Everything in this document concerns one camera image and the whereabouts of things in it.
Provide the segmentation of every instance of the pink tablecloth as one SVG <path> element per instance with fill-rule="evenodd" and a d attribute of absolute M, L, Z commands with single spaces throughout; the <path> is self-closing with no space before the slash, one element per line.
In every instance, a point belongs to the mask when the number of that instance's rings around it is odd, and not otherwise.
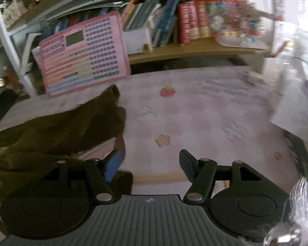
<path fill-rule="evenodd" d="M 290 191 L 298 179 L 294 160 L 282 130 L 268 121 L 268 91 L 243 81 L 247 68 L 168 70 L 115 82 L 121 92 L 119 105 L 127 111 L 122 168 L 138 178 L 179 177 L 179 151 L 187 149 L 197 158 L 210 158 L 221 165 L 242 160 Z M 4 117 L 0 130 L 75 108 L 109 84 L 20 102 Z M 164 86 L 175 88 L 176 94 L 161 97 Z M 158 147 L 154 140 L 160 134 L 171 137 L 170 146 Z"/>

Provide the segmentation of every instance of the small screen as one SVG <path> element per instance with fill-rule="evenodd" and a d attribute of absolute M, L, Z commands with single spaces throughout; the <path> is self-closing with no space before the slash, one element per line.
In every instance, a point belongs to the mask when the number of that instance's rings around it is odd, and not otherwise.
<path fill-rule="evenodd" d="M 83 30 L 73 33 L 66 37 L 66 47 L 83 41 Z"/>

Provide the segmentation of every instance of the gray ribbed plate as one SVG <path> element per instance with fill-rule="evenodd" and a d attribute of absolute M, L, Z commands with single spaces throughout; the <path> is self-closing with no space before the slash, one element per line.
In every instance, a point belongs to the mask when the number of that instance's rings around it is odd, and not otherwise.
<path fill-rule="evenodd" d="M 205 210 L 177 195 L 122 196 L 97 206 L 78 229 L 61 237 L 29 240 L 10 235 L 0 246 L 244 246 L 216 227 Z"/>

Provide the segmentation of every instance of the wooden shelf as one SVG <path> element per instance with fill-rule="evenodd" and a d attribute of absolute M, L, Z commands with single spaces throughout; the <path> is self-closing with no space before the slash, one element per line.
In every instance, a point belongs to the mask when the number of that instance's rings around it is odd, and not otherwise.
<path fill-rule="evenodd" d="M 129 55 L 129 62 L 132 65 L 194 55 L 236 55 L 255 54 L 256 52 L 257 49 L 253 48 L 221 46 L 217 44 L 214 38 L 209 38 L 192 41 L 186 46 L 171 43 L 165 47 L 155 47 L 151 53 L 131 54 Z"/>

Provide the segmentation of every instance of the metal screw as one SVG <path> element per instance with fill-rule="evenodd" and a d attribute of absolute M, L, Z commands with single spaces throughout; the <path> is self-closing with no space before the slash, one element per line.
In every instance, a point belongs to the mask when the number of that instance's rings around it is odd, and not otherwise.
<path fill-rule="evenodd" d="M 190 201 L 200 201 L 203 196 L 200 193 L 192 192 L 187 194 L 186 198 Z"/>
<path fill-rule="evenodd" d="M 96 199 L 101 202 L 108 202 L 112 200 L 112 198 L 112 195 L 110 195 L 109 193 L 100 193 L 96 196 Z"/>

